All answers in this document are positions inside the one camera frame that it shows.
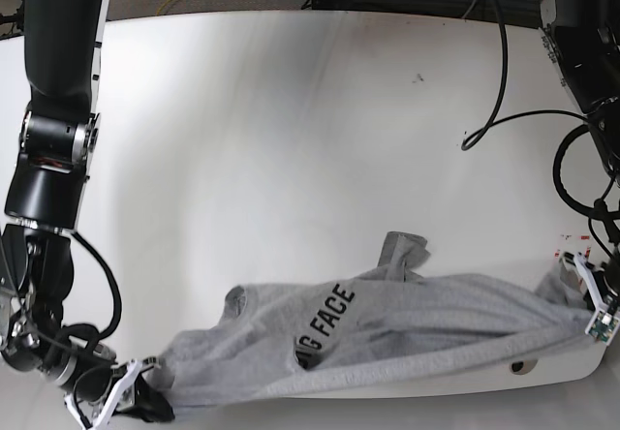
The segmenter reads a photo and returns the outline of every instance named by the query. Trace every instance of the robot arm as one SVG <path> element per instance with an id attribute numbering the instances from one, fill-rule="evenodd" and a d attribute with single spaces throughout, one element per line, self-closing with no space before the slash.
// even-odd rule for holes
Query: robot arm
<path id="1" fill-rule="evenodd" d="M 561 164 L 571 143 L 590 134 L 605 172 L 620 183 L 620 50 L 614 31 L 613 0 L 542 0 L 543 42 L 549 58 L 558 68 L 562 84 L 575 105 L 590 122 L 571 132 L 558 149 L 553 181 L 560 198 L 575 212 L 603 221 L 609 241 L 620 244 L 620 230 L 614 220 L 620 211 L 607 211 L 605 201 L 594 206 L 573 199 L 562 184 Z M 620 254 L 617 249 L 604 269 L 604 285 L 618 303 Z"/>
<path id="2" fill-rule="evenodd" d="M 0 351 L 5 361 L 19 371 L 38 369 L 67 392 L 101 402 L 101 407 L 132 365 L 117 365 L 102 343 L 120 322 L 120 293 L 109 267 L 76 232 L 98 134 L 95 108 L 108 1 L 27 0 L 24 43 L 31 102 L 5 205 L 12 222 L 0 247 Z M 110 282 L 114 315 L 101 332 L 91 324 L 62 322 L 62 303 L 74 279 L 68 235 L 98 260 Z M 16 297 L 18 308 L 12 304 Z M 112 412 L 147 421 L 173 419 L 170 405 L 140 377 L 152 365 L 132 365 L 136 376 Z"/>

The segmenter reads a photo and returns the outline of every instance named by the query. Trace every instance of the gray shirt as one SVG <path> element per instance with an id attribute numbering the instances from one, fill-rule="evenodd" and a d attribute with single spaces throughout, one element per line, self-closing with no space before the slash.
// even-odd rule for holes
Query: gray shirt
<path id="1" fill-rule="evenodd" d="M 591 345 L 558 264 L 537 292 L 479 274 L 424 279 L 426 240 L 389 233 L 379 266 L 317 286 L 248 285 L 219 323 L 178 334 L 147 379 L 176 412 L 385 384 Z"/>

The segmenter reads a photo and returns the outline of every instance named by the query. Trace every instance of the cloth fold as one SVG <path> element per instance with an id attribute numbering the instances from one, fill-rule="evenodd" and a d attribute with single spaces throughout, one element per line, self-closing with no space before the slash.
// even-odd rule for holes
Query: cloth fold
<path id="1" fill-rule="evenodd" d="M 379 266 L 317 286 L 232 289 L 220 322 L 179 333 L 147 380 L 176 413 L 386 384 L 593 343 L 560 264 L 536 292 L 479 274 L 424 279 L 426 239 L 391 232 Z"/>

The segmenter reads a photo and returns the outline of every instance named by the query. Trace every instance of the white tabletop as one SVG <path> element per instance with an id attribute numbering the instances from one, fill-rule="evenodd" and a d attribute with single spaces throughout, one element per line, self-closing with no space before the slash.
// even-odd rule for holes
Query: white tabletop
<path id="1" fill-rule="evenodd" d="M 102 131 L 79 229 L 119 279 L 123 321 L 110 343 L 122 358 L 214 325 L 236 284 L 317 283 L 372 268 L 390 230 L 430 240 L 423 275 L 476 270 L 526 288 L 556 250 L 587 234 L 551 180 L 574 120 L 517 120 L 459 149 L 495 101 L 495 25 L 270 12 L 147 18 L 106 31 Z M 572 109 L 537 33 L 510 28 L 509 41 L 502 115 Z M 0 67 L 5 196 L 29 99 L 20 39 L 0 44 Z M 565 171 L 586 202 L 605 187 L 589 139 L 567 154 Z M 105 279 L 74 253 L 67 321 L 103 326 Z M 187 428 L 616 428 L 620 366 L 608 367 L 578 383 L 494 394 L 252 404 Z M 2 374 L 13 396 L 34 393 L 36 378 Z M 29 415 L 0 390 L 7 428 L 69 421 L 53 389 Z"/>

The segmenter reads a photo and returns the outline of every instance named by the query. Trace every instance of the black cable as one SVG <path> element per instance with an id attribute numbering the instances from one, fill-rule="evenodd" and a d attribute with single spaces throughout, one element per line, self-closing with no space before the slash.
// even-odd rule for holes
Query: black cable
<path id="1" fill-rule="evenodd" d="M 481 0 L 473 0 L 472 3 L 467 8 L 467 10 L 465 11 L 465 14 L 461 16 L 461 19 L 466 19 L 470 15 L 470 13 L 474 11 L 474 9 L 476 8 L 476 6 L 478 5 L 480 1 Z"/>
<path id="2" fill-rule="evenodd" d="M 75 323 L 69 326 L 63 326 L 58 330 L 54 340 L 58 343 L 62 343 L 63 340 L 68 340 L 70 336 L 79 338 L 87 342 L 84 348 L 85 353 L 92 354 L 95 348 L 99 344 L 99 330 L 95 325 L 90 323 Z M 45 370 L 51 368 L 59 354 L 59 348 L 55 345 L 51 345 L 43 359 L 42 367 Z"/>
<path id="3" fill-rule="evenodd" d="M 502 39 L 502 75 L 500 80 L 500 89 L 497 93 L 497 100 L 495 101 L 495 107 L 491 112 L 486 124 L 482 127 L 480 132 L 471 140 L 463 141 L 461 144 L 461 149 L 463 151 L 468 151 L 472 147 L 474 147 L 486 132 L 488 132 L 489 128 L 493 126 L 493 122 L 497 118 L 497 114 L 500 111 L 500 107 L 502 106 L 502 102 L 504 101 L 504 94 L 506 93 L 506 85 L 508 83 L 508 36 L 506 34 L 506 23 L 504 22 L 504 13 L 502 12 L 502 8 L 500 7 L 500 3 L 498 0 L 491 0 L 491 4 L 493 5 L 493 9 L 495 11 L 495 16 L 497 17 L 497 24 L 500 28 L 500 37 Z"/>
<path id="4" fill-rule="evenodd" d="M 480 20 L 481 21 L 485 21 L 486 20 L 486 0 L 481 0 L 481 4 L 480 4 Z"/>
<path id="5" fill-rule="evenodd" d="M 560 196 L 562 201 L 565 202 L 566 205 L 572 210 L 574 210 L 578 214 L 583 215 L 584 217 L 592 217 L 592 220 L 602 220 L 601 217 L 593 215 L 594 207 L 590 207 L 575 200 L 571 195 L 569 195 L 569 192 L 566 190 L 566 188 L 564 188 L 564 184 L 562 183 L 562 161 L 564 160 L 566 152 L 577 138 L 586 135 L 590 131 L 591 130 L 588 128 L 588 125 L 580 125 L 574 130 L 572 130 L 570 133 L 568 133 L 566 137 L 562 140 L 557 152 L 555 153 L 555 158 L 553 159 L 553 185 L 555 186 L 555 190 L 558 192 L 558 195 Z M 609 212 L 608 215 L 612 220 L 619 220 L 620 210 Z"/>
<path id="6" fill-rule="evenodd" d="M 615 176 L 612 177 L 611 180 L 609 181 L 609 184 L 607 185 L 607 188 L 604 190 L 603 195 L 600 197 L 600 200 L 605 200 L 605 198 L 609 195 L 609 192 L 611 191 L 611 188 L 613 187 L 614 182 L 615 182 Z M 590 234 L 592 234 L 592 237 L 597 242 L 597 244 L 601 246 L 601 249 L 603 249 L 603 251 L 607 254 L 607 256 L 612 261 L 620 265 L 620 261 L 611 253 L 611 251 L 607 249 L 607 247 L 603 244 L 603 242 L 601 241 L 597 233 L 594 231 L 594 226 L 592 225 L 592 215 L 588 216 L 588 230 L 590 231 Z"/>
<path id="7" fill-rule="evenodd" d="M 306 9 L 308 9 L 308 8 L 312 5 L 312 4 L 310 3 L 310 1 L 312 1 L 312 0 L 306 0 L 303 4 L 301 4 L 301 7 L 300 7 L 300 8 L 301 8 L 303 11 L 305 11 Z"/>
<path id="8" fill-rule="evenodd" d="M 7 261 L 7 257 L 4 251 L 4 245 L 1 242 L 2 239 L 2 234 L 0 232 L 0 259 L 3 261 L 4 265 L 5 265 L 5 272 L 7 273 L 7 276 L 9 278 L 9 281 L 11 282 L 11 288 L 13 289 L 13 292 L 15 293 L 15 297 L 17 298 L 17 301 L 19 302 L 19 307 L 21 308 L 21 312 L 24 315 L 24 317 L 26 318 L 26 320 L 28 320 L 30 322 L 30 326 L 32 327 L 32 329 L 34 330 L 34 332 L 37 334 L 37 336 L 39 336 L 40 339 L 44 340 L 45 342 L 49 343 L 52 346 L 55 346 L 56 348 L 70 354 L 70 355 L 75 355 L 77 357 L 80 357 L 84 360 L 88 360 L 90 362 L 99 362 L 99 363 L 106 363 L 108 365 L 114 363 L 113 360 L 108 360 L 108 359 L 104 359 L 102 357 L 97 357 L 95 355 L 92 355 L 92 353 L 87 353 L 84 350 L 81 349 L 77 349 L 77 348 L 72 348 L 70 346 L 67 346 L 63 343 L 60 343 L 59 341 L 56 341 L 53 338 L 50 338 L 49 336 L 47 336 L 46 334 L 44 334 L 39 328 L 37 328 L 37 325 L 35 324 L 34 320 L 32 319 L 32 316 L 30 315 L 30 313 L 28 312 L 28 310 L 26 309 L 26 306 L 23 302 L 23 300 L 21 299 L 21 296 L 19 295 L 19 290 L 17 289 L 17 279 L 14 275 L 14 273 L 11 271 L 11 269 L 9 268 L 9 264 Z"/>
<path id="9" fill-rule="evenodd" d="M 101 268 L 103 268 L 104 273 L 106 274 L 106 278 L 108 279 L 109 290 L 112 294 L 113 301 L 113 311 L 112 311 L 112 319 L 108 325 L 108 327 L 102 331 L 99 335 L 100 340 L 105 340 L 109 338 L 109 336 L 116 331 L 116 328 L 120 324 L 121 315 L 123 312 L 123 301 L 120 296 L 120 289 L 118 288 L 118 284 L 116 283 L 116 279 L 114 278 L 114 274 L 112 273 L 109 265 L 104 261 L 97 250 L 93 248 L 88 241 L 86 241 L 81 234 L 77 231 L 73 232 L 73 237 L 76 241 L 83 246 L 83 248 L 90 253 L 90 255 L 95 258 L 95 260 L 99 263 Z"/>
<path id="10" fill-rule="evenodd" d="M 502 123 L 506 123 L 510 120 L 515 120 L 517 118 L 522 118 L 522 117 L 530 117 L 533 115 L 567 115 L 569 117 L 574 117 L 578 120 L 581 120 L 583 122 L 586 122 L 590 125 L 594 125 L 594 121 L 590 120 L 588 117 L 585 117 L 583 115 L 579 115 L 578 113 L 574 113 L 574 112 L 570 112 L 568 110 L 558 110 L 558 109 L 543 109 L 543 110 L 530 110 L 528 112 L 521 112 L 521 113 L 517 113 L 515 115 L 511 115 L 509 117 L 506 118 L 502 118 L 500 120 L 496 120 L 493 122 L 493 124 L 489 127 L 489 128 L 493 128 L 496 127 L 497 125 L 501 125 Z M 477 134 L 479 134 L 482 131 L 482 128 L 475 130 L 471 135 L 469 135 L 468 137 L 465 138 L 465 140 L 463 141 L 465 142 L 469 142 L 471 141 L 471 139 L 473 137 L 475 137 Z"/>
<path id="11" fill-rule="evenodd" d="M 86 372 L 84 372 L 79 377 L 77 377 L 76 382 L 74 383 L 74 389 L 71 395 L 71 399 L 74 402 L 74 407 L 76 408 L 77 414 L 79 415 L 79 420 L 81 421 L 81 424 L 84 426 L 85 429 L 92 428 L 93 424 L 90 420 L 88 420 L 86 415 L 84 415 L 82 410 L 79 408 L 78 398 L 77 398 L 78 385 L 82 380 L 84 380 L 84 378 L 88 377 L 89 375 L 92 375 L 95 372 L 99 372 L 100 370 L 108 370 L 108 369 L 109 369 L 109 366 L 106 366 L 106 365 L 99 365 L 97 367 L 93 367 L 92 369 L 88 369 Z"/>

